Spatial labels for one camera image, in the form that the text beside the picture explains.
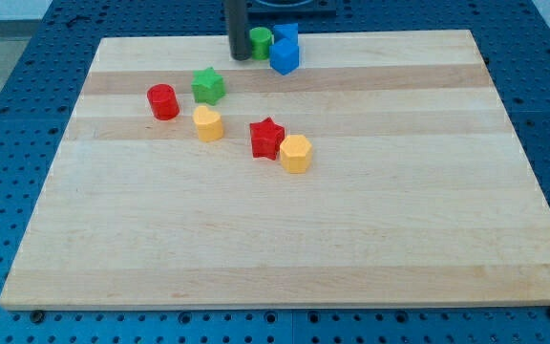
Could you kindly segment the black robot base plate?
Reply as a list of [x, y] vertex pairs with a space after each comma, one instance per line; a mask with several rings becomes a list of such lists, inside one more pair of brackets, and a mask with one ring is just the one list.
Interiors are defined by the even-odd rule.
[[251, 15], [333, 14], [338, 0], [246, 0]]

